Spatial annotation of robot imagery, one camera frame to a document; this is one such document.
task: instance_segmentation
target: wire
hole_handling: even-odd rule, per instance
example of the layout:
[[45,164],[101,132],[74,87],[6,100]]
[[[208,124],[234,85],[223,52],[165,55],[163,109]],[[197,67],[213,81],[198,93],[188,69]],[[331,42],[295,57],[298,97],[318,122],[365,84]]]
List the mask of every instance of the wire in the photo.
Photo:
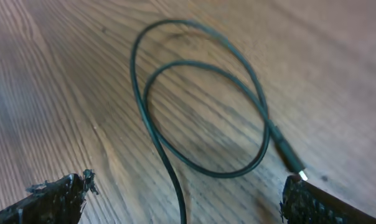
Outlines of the wire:
[[[138,82],[137,82],[137,74],[136,74],[136,56],[137,56],[138,46],[139,46],[140,41],[142,40],[142,38],[145,36],[147,32],[149,32],[151,29],[155,27],[158,27],[164,24],[183,24],[188,27],[199,29],[207,33],[208,35],[212,36],[213,38],[217,39],[224,47],[228,48],[231,51],[231,53],[233,53],[234,56],[245,67],[246,71],[250,75],[251,80],[253,81],[253,84],[256,87],[258,98],[237,77],[233,76],[232,74],[214,65],[195,61],[195,60],[176,60],[176,61],[167,63],[161,66],[160,68],[156,69],[155,72],[153,72],[149,76],[144,87],[143,97],[141,97],[141,93],[140,93]],[[233,172],[214,172],[214,171],[205,169],[201,167],[200,165],[196,164],[195,162],[191,161],[190,159],[188,159],[181,152],[179,152],[175,147],[173,147],[169,143],[169,141],[159,132],[157,127],[154,125],[153,119],[148,110],[148,94],[151,89],[151,86],[153,82],[155,81],[156,77],[160,75],[163,71],[169,68],[178,67],[181,65],[193,66],[197,68],[202,68],[204,70],[211,70],[213,72],[217,72],[220,75],[223,75],[225,78],[228,78],[229,80],[234,82],[234,84],[236,84],[244,92],[244,94],[246,94],[249,97],[250,101],[256,106],[260,116],[265,121],[263,142],[260,146],[260,150],[258,151],[256,157],[247,166],[239,170],[233,171]],[[249,62],[244,58],[244,56],[228,41],[228,39],[224,37],[222,34],[218,33],[216,30],[213,30],[212,28],[199,24],[198,22],[195,22],[195,21],[181,20],[181,19],[166,19],[166,20],[155,22],[147,26],[144,30],[142,30],[138,34],[133,44],[133,48],[131,50],[131,58],[130,58],[130,75],[131,75],[131,83],[133,86],[133,91],[134,91],[134,95],[137,101],[139,112],[142,116],[146,129],[148,130],[148,133],[155,145],[155,148],[157,149],[157,152],[159,153],[161,157],[161,160],[167,172],[169,173],[173,186],[176,190],[177,199],[178,199],[179,208],[180,208],[181,223],[183,224],[187,223],[187,214],[186,214],[184,196],[183,196],[177,175],[174,172],[174,169],[172,168],[171,163],[169,159],[167,158],[166,152],[164,151],[161,143],[163,143],[163,145],[166,146],[182,162],[184,162],[189,167],[195,169],[196,171],[202,174],[215,177],[215,178],[234,178],[234,177],[239,177],[241,175],[247,174],[248,172],[252,171],[256,166],[259,165],[259,163],[264,158],[264,155],[267,151],[267,147],[268,147],[268,143],[270,142],[270,135],[271,135],[276,145],[279,145],[280,147],[283,148],[282,151],[283,153],[287,154],[286,156],[288,157],[288,160],[292,161],[291,163],[293,163],[293,167],[296,167],[294,168],[294,172],[299,173],[303,171],[304,166],[302,165],[301,161],[293,152],[288,142],[280,133],[279,129],[272,123],[270,119],[268,119],[268,107],[267,107],[266,99],[265,99],[263,90],[261,89],[260,82],[258,81],[256,77],[255,71],[250,66]]]

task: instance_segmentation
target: wooden table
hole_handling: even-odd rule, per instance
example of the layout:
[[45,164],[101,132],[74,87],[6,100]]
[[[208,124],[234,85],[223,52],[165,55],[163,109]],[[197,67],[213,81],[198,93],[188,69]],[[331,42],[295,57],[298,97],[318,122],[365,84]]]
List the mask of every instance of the wooden table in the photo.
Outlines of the wooden table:
[[[376,217],[376,0],[0,0],[0,210],[32,184],[89,168],[100,195],[89,195],[82,223],[179,222],[129,79],[132,41],[167,17],[225,34],[257,71],[309,181]],[[232,55],[180,26],[145,38],[139,84],[178,58],[219,65],[253,89]],[[151,100],[161,131],[209,169],[238,169],[258,151],[262,120],[220,76],[170,70]],[[273,145],[253,172],[227,180],[169,155],[189,223],[281,223],[289,172]]]

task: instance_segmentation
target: cord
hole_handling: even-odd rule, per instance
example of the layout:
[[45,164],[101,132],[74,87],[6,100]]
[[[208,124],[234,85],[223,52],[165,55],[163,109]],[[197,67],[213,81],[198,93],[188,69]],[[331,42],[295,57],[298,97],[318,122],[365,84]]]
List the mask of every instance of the cord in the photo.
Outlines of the cord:
[[[137,74],[136,74],[136,55],[137,55],[138,46],[139,46],[140,41],[142,40],[142,38],[145,36],[145,34],[148,31],[150,31],[151,29],[157,26],[161,26],[163,24],[183,24],[188,27],[199,29],[207,33],[208,35],[212,36],[213,38],[217,39],[224,47],[228,48],[231,51],[231,53],[233,53],[234,56],[245,67],[246,71],[250,75],[251,80],[253,81],[253,84],[256,87],[258,98],[245,84],[243,84],[238,78],[236,78],[232,74],[214,65],[210,65],[210,64],[200,62],[200,61],[195,61],[195,60],[176,60],[176,61],[167,63],[161,66],[160,68],[156,69],[155,72],[153,72],[152,75],[149,76],[144,87],[143,97],[141,97],[141,93],[140,93],[138,82],[137,82]],[[260,146],[260,150],[258,151],[256,157],[244,168],[241,168],[233,172],[214,172],[214,171],[205,169],[197,165],[195,162],[192,162],[190,159],[184,156],[181,152],[179,152],[175,147],[173,147],[169,143],[169,141],[159,132],[159,130],[153,123],[151,115],[148,111],[148,94],[151,89],[151,85],[155,81],[156,77],[160,75],[163,71],[169,68],[178,67],[181,65],[187,65],[187,66],[202,68],[205,70],[211,70],[211,71],[219,73],[220,75],[223,75],[225,78],[228,78],[229,80],[234,82],[234,84],[236,84],[244,92],[244,94],[246,94],[249,97],[251,102],[256,106],[260,116],[264,119],[265,124],[264,124],[264,133],[263,133],[263,142]],[[270,142],[270,137],[271,137],[273,138],[276,147],[285,156],[291,170],[297,174],[300,174],[300,176],[304,180],[307,180],[307,177],[305,176],[305,173],[303,172],[304,170],[303,163],[300,161],[299,157],[294,153],[293,149],[291,148],[287,140],[285,140],[280,130],[268,118],[268,107],[267,107],[266,99],[265,99],[263,90],[261,88],[260,82],[258,81],[256,77],[255,71],[252,69],[249,62],[244,58],[244,56],[228,41],[228,39],[224,37],[222,34],[218,33],[216,30],[213,30],[212,28],[199,24],[198,22],[195,22],[195,21],[182,20],[182,19],[166,19],[166,20],[155,22],[147,26],[144,30],[142,30],[138,34],[133,44],[133,48],[131,50],[131,58],[130,58],[130,75],[131,75],[131,83],[133,86],[133,91],[134,91],[134,95],[137,101],[139,112],[142,116],[145,127],[148,130],[148,133],[153,141],[153,144],[155,145],[155,148],[157,149],[157,152],[159,153],[159,156],[161,157],[161,160],[167,172],[169,173],[173,186],[176,190],[177,199],[178,199],[179,208],[180,208],[181,223],[183,224],[187,223],[187,214],[186,214],[184,196],[183,196],[177,175],[174,172],[174,169],[171,166],[170,160],[167,158],[167,155],[161,143],[163,143],[163,145],[166,146],[182,162],[184,162],[189,167],[193,168],[194,170],[202,174],[215,177],[215,178],[234,178],[234,177],[239,177],[241,175],[247,174],[248,172],[252,171],[256,166],[259,165],[261,160],[264,158],[264,155],[267,151],[268,143]]]

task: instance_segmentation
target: wood grain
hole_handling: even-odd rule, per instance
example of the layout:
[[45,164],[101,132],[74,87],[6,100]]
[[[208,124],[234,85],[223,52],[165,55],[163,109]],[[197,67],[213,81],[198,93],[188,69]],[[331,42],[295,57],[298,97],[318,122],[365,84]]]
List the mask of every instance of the wood grain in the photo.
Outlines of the wood grain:
[[[376,217],[376,0],[0,0],[0,210],[27,186],[88,168],[100,195],[88,197],[82,223],[178,223],[128,72],[137,33],[166,17],[225,34],[257,71],[311,183]],[[209,37],[164,26],[139,51],[141,87],[177,58],[214,63],[251,86]],[[243,167],[261,144],[253,105],[211,72],[165,72],[151,101],[167,138],[209,169]],[[253,172],[227,180],[169,155],[190,223],[281,223],[288,172],[273,146]]]

